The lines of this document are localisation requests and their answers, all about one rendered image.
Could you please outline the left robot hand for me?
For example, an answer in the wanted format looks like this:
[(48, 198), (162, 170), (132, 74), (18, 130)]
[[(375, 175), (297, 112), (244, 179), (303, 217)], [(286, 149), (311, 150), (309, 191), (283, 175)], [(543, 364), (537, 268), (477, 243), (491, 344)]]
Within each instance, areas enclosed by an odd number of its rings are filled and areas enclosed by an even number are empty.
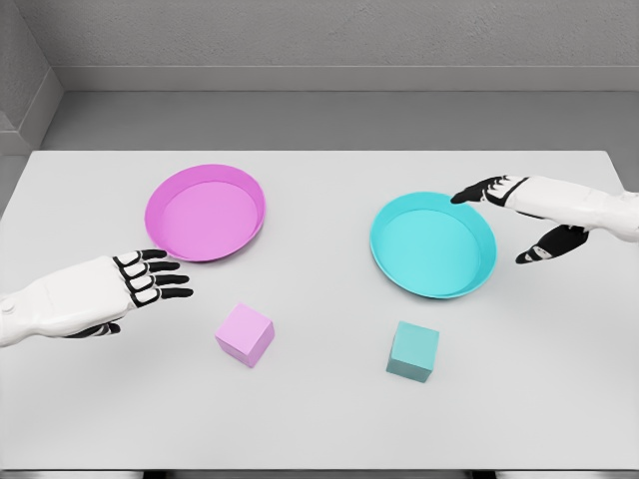
[(41, 279), (44, 310), (37, 333), (81, 338), (120, 332), (117, 321), (134, 309), (194, 291), (180, 264), (162, 249), (139, 249), (66, 267)]

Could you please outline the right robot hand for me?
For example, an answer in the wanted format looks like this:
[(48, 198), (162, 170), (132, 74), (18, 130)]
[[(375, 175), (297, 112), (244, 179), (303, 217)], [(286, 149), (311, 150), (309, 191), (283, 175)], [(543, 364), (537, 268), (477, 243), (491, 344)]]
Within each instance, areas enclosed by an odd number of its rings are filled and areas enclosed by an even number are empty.
[(591, 190), (545, 177), (491, 177), (456, 193), (450, 202), (488, 202), (527, 217), (549, 220), (556, 227), (542, 236), (515, 262), (526, 264), (563, 256), (584, 245), (593, 228), (594, 214), (586, 207)]

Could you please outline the cyan round plate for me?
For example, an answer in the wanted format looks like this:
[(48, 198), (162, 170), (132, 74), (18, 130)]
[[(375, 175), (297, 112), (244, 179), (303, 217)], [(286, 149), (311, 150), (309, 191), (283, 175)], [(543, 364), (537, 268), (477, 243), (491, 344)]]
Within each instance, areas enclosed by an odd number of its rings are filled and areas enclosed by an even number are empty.
[(497, 263), (486, 219), (435, 192), (410, 193), (383, 206), (371, 224), (369, 245), (388, 279), (427, 298), (469, 294), (487, 282)]

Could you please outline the pink round plate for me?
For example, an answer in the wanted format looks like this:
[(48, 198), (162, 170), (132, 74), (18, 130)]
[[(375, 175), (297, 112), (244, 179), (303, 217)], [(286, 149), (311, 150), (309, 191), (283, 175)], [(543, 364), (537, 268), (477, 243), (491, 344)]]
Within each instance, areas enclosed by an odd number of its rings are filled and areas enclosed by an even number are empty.
[(149, 238), (186, 261), (217, 260), (247, 245), (266, 216), (261, 185), (245, 171), (222, 164), (190, 167), (164, 180), (145, 210)]

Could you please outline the pink cube block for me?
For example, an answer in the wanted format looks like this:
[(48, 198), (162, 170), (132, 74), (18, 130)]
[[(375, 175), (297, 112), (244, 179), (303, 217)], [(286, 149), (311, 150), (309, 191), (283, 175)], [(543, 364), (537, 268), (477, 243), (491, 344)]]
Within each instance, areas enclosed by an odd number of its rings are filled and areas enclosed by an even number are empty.
[(220, 348), (249, 368), (258, 363), (274, 338), (273, 322), (242, 303), (235, 305), (215, 333)]

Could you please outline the teal cube block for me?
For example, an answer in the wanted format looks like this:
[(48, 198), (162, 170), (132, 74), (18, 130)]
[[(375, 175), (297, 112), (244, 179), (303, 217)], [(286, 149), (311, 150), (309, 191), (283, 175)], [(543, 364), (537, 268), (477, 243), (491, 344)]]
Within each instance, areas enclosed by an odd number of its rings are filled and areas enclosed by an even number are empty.
[(440, 333), (405, 321), (395, 331), (386, 371), (425, 383), (434, 369)]

